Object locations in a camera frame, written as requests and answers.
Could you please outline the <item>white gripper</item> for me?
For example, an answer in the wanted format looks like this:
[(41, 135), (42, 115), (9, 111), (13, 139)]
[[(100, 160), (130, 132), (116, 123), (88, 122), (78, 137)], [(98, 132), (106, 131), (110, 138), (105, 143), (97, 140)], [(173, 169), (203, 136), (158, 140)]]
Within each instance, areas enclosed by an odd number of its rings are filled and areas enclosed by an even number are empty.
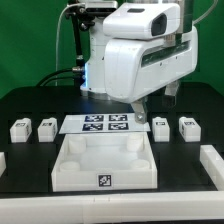
[(174, 107), (178, 79), (196, 68), (198, 34), (194, 27), (183, 28), (183, 12), (181, 2), (124, 3), (103, 22), (110, 37), (104, 54), (106, 93), (133, 102), (137, 123), (147, 122), (147, 100), (142, 97), (168, 84), (165, 103)]

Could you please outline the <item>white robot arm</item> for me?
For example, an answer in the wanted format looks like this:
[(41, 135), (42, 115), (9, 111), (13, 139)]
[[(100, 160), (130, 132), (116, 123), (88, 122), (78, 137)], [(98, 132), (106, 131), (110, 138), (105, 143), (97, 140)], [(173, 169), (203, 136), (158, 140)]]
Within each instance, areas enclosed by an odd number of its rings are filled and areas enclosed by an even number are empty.
[(174, 96), (179, 79), (197, 65), (194, 0), (80, 0), (91, 56), (81, 90), (132, 106), (147, 122), (146, 97), (163, 88)]

